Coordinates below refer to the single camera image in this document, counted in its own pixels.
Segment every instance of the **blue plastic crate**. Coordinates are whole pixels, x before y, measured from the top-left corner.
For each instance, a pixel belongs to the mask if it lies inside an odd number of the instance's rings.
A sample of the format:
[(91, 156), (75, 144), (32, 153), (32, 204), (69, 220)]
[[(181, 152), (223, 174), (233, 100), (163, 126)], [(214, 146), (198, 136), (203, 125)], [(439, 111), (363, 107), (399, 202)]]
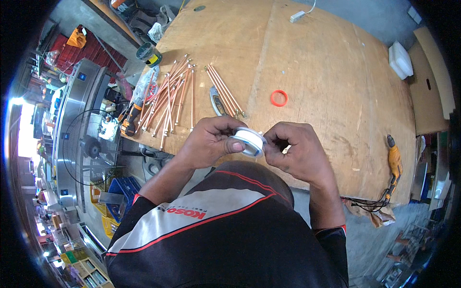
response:
[[(141, 189), (141, 186), (139, 183), (136, 181), (136, 179), (133, 176), (130, 177), (119, 177), (119, 178), (114, 178), (111, 182), (111, 186), (109, 186), (108, 193), (116, 193), (116, 194), (123, 194), (125, 195), (128, 203), (125, 208), (125, 213), (128, 213), (128, 211), (131, 209), (131, 206), (133, 205), (133, 200), (135, 199), (135, 195), (139, 193), (139, 190)], [(117, 204), (106, 204), (107, 209), (109, 212), (112, 214), (114, 217), (115, 221), (117, 223), (120, 223), (122, 221), (122, 218), (120, 217), (120, 214), (118, 213), (120, 209), (120, 205)]]

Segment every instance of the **copper pipe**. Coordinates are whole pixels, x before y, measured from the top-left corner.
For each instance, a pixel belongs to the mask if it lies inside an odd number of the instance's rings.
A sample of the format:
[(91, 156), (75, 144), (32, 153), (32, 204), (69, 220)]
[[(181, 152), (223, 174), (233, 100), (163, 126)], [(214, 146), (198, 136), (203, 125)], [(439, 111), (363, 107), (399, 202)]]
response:
[[(173, 78), (173, 82), (176, 81), (180, 76), (181, 74), (179, 74), (178, 76), (174, 77)], [(159, 88), (159, 90), (157, 91), (157, 93), (152, 97), (152, 99), (149, 101), (149, 103), (151, 103), (154, 99), (155, 99), (155, 96), (158, 94), (158, 93), (161, 93), (163, 90), (166, 89), (166, 82), (167, 81), (163, 81), (161, 87)]]
[(235, 110), (232, 109), (231, 100), (224, 93), (224, 88), (221, 87), (221, 85), (218, 82), (216, 76), (211, 72), (210, 69), (207, 68), (206, 71), (207, 71), (208, 76), (212, 80), (213, 85), (215, 86), (216, 90), (218, 91), (219, 95), (221, 96), (221, 99), (223, 100), (223, 104), (224, 104), (225, 108), (227, 109), (229, 115), (236, 118), (236, 112), (235, 112)]
[(191, 88), (191, 94), (190, 94), (190, 131), (194, 129), (194, 69), (192, 69), (192, 72), (190, 74), (190, 88)]
[(165, 117), (165, 120), (163, 121), (163, 130), (162, 130), (162, 140), (160, 141), (160, 151), (163, 150), (163, 142), (165, 141), (165, 126), (166, 126), (166, 123), (168, 122), (167, 121), (167, 117)]
[(235, 104), (237, 105), (238, 109), (240, 109), (240, 113), (242, 114), (243, 117), (246, 117), (247, 115), (245, 114), (245, 112), (243, 111), (242, 107), (238, 104), (237, 100), (235, 100), (234, 96), (232, 95), (232, 93), (229, 91), (229, 88), (227, 88), (226, 84), (224, 83), (223, 79), (221, 78), (221, 76), (218, 74), (218, 72), (216, 71), (216, 69), (212, 66), (212, 65), (209, 65), (211, 67), (211, 69), (213, 69), (213, 71), (216, 73), (216, 75), (218, 76), (218, 78), (221, 80), (222, 84), (224, 85), (224, 88), (226, 89), (226, 91), (229, 93), (230, 97), (232, 98), (232, 100), (234, 100)]
[(171, 114), (171, 107), (170, 107), (170, 104), (171, 104), (171, 95), (170, 95), (170, 73), (168, 72), (166, 74), (166, 79), (168, 81), (167, 83), (167, 86), (168, 86), (168, 102), (167, 102), (167, 107), (168, 107), (168, 112), (166, 114), (166, 116), (168, 117), (168, 114)]
[(157, 130), (159, 129), (160, 123), (162, 123), (162, 119), (163, 119), (163, 117), (165, 116), (166, 111), (167, 111), (167, 108), (165, 108), (165, 109), (163, 110), (162, 116), (160, 117), (160, 120), (159, 120), (159, 122), (157, 123), (157, 126), (155, 126), (155, 129), (154, 129), (154, 131), (152, 132), (152, 137), (155, 137), (155, 134), (157, 133)]
[[(176, 101), (176, 96), (177, 96), (177, 93), (179, 92), (179, 89), (181, 88), (182, 84), (184, 83), (184, 79), (181, 80), (181, 83), (179, 84), (178, 88), (176, 89), (175, 91), (175, 94), (173, 96), (173, 102), (171, 104), (171, 111), (173, 112), (173, 107), (174, 107), (174, 102)], [(171, 128), (170, 128), (170, 133), (173, 133), (174, 132), (174, 126), (172, 125)]]
[(146, 131), (147, 127), (150, 125), (150, 123), (152, 122), (153, 118), (155, 117), (155, 115), (157, 115), (157, 112), (158, 112), (158, 109), (157, 107), (161, 107), (165, 102), (166, 102), (166, 93), (163, 93), (163, 94), (160, 94), (158, 96), (158, 99), (157, 101), (154, 103), (154, 105), (152, 105), (151, 107), (151, 110), (150, 110), (150, 115), (146, 115), (146, 117), (142, 120), (142, 123), (143, 123), (143, 130)]
[(181, 71), (182, 69), (184, 69), (184, 67), (186, 67), (186, 65), (192, 61), (192, 59), (187, 59), (186, 63), (183, 64), (183, 66), (181, 66), (181, 68), (178, 69), (178, 71), (173, 75), (173, 78), (176, 77), (177, 75), (179, 75), (179, 71)]
[[(156, 103), (157, 103), (157, 101), (154, 103), (154, 105), (151, 105), (150, 110), (149, 110), (150, 113), (153, 113), (153, 112), (155, 111)], [(149, 114), (146, 113), (146, 114), (142, 117), (141, 123), (144, 123), (148, 117), (149, 117)]]
[(169, 105), (169, 111), (168, 111), (168, 114), (167, 114), (167, 117), (168, 117), (168, 124), (166, 125), (166, 128), (165, 128), (165, 133), (168, 132), (168, 128), (169, 127), (173, 127), (173, 123), (171, 121), (171, 114), (173, 112), (173, 103), (174, 103), (174, 100), (176, 99), (176, 94), (179, 90), (179, 80), (176, 82), (176, 84), (173, 85), (173, 95), (171, 96), (171, 102), (168, 103)]
[(150, 84), (152, 83), (152, 79), (154, 78), (154, 72), (152, 71), (152, 76), (150, 77), (150, 80), (149, 80), (149, 83), (147, 84), (147, 87), (146, 87), (146, 93), (144, 93), (144, 101), (142, 102), (142, 108), (141, 108), (141, 114), (139, 116), (139, 119), (141, 120), (142, 116), (143, 116), (143, 113), (144, 113), (144, 107), (146, 107), (146, 99), (147, 99), (147, 94), (149, 93), (149, 87), (150, 87)]
[(235, 112), (231, 109), (229, 103), (227, 102), (227, 98), (226, 98), (226, 96), (224, 95), (224, 93), (221, 91), (221, 87), (220, 87), (219, 85), (217, 85), (216, 80), (215, 80), (214, 77), (212, 76), (211, 72), (208, 71), (208, 68), (207, 68), (207, 67), (205, 67), (205, 71), (207, 72), (208, 77), (210, 77), (211, 82), (212, 82), (213, 85), (215, 86), (215, 88), (216, 88), (216, 90), (218, 91), (219, 95), (221, 95), (221, 98), (223, 99), (223, 104), (224, 104), (225, 108), (227, 109), (228, 113), (229, 113), (232, 117), (235, 117)]
[(146, 128), (151, 124), (152, 120), (154, 120), (155, 116), (157, 116), (158, 112), (160, 111), (160, 108), (161, 108), (165, 103), (166, 103), (166, 97), (162, 99), (162, 101), (160, 102), (160, 104), (159, 104), (159, 106), (158, 106), (159, 108), (152, 114), (152, 117), (149, 119), (149, 121), (147, 122), (147, 124), (146, 124), (146, 126), (145, 126)]
[(170, 73), (176, 68), (177, 60), (173, 61), (173, 65), (171, 65)]
[(145, 128), (147, 128), (147, 127), (151, 124), (152, 120), (155, 118), (155, 116), (157, 115), (157, 113), (160, 111), (160, 108), (163, 106), (163, 104), (166, 103), (166, 101), (167, 101), (167, 97), (166, 97), (166, 96), (164, 96), (162, 99), (159, 99), (159, 101), (158, 101), (158, 102), (159, 102), (159, 104), (158, 104), (158, 109), (154, 111), (152, 117), (149, 119), (148, 123), (145, 125)]
[(218, 77), (218, 74), (216, 73), (216, 70), (214, 70), (213, 68), (211, 68), (210, 64), (208, 65), (209, 69), (210, 69), (210, 73), (214, 76), (214, 79), (216, 80), (216, 82), (218, 82), (218, 85), (221, 86), (221, 90), (224, 94), (223, 97), (226, 97), (227, 98), (227, 103), (229, 104), (230, 108), (232, 108), (233, 111), (236, 112), (236, 115), (238, 115), (238, 109), (237, 109), (237, 106), (234, 104), (234, 102), (231, 100), (231, 96), (229, 95), (229, 93), (225, 90), (224, 88), (224, 83), (222, 81), (222, 79), (220, 79)]
[(182, 58), (180, 61), (178, 61), (176, 63), (176, 65), (173, 65), (170, 69), (170, 74), (173, 75), (176, 70), (178, 69), (178, 67), (181, 67), (182, 64), (184, 64), (184, 60), (187, 60), (187, 56), (189, 56), (189, 54), (186, 54), (184, 55), (184, 58)]
[(175, 126), (177, 126), (178, 123), (179, 123), (179, 113), (181, 113), (181, 108), (183, 107), (184, 92), (186, 91), (186, 88), (187, 88), (187, 77), (188, 76), (189, 76), (189, 70), (186, 71), (186, 77), (184, 78), (184, 86), (183, 86), (183, 90), (181, 92), (181, 98), (179, 99), (179, 105), (178, 105), (177, 114), (176, 114), (176, 122), (174, 123)]

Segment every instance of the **orange bag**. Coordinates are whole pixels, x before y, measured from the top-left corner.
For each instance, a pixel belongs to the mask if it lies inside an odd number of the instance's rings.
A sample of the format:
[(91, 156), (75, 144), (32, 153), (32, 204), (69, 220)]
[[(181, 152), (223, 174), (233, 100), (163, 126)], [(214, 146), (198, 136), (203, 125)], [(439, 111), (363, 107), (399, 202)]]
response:
[(86, 44), (86, 36), (82, 32), (79, 32), (78, 28), (75, 28), (66, 44), (82, 49)]

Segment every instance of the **white tape roll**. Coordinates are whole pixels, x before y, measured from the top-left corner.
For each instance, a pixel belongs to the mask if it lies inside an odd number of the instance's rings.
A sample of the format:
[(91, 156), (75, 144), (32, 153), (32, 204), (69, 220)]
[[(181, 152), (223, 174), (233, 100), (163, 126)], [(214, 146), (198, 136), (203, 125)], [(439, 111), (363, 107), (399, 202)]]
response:
[(262, 147), (267, 141), (254, 130), (246, 127), (235, 128), (234, 135), (231, 138), (241, 140), (245, 143), (245, 150), (242, 153), (247, 156), (260, 158), (264, 154)]

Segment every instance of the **yellow power drill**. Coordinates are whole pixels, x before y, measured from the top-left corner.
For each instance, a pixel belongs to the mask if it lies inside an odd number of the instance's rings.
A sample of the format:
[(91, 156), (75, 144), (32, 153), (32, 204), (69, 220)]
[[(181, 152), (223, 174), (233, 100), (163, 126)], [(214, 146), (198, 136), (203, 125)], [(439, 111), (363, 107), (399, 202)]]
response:
[(390, 186), (385, 196), (389, 201), (392, 193), (394, 193), (396, 189), (397, 183), (399, 183), (400, 176), (402, 176), (403, 166), (399, 148), (394, 142), (394, 138), (389, 134), (387, 135), (387, 144), (389, 145), (389, 167), (392, 173), (392, 180), (390, 181)]

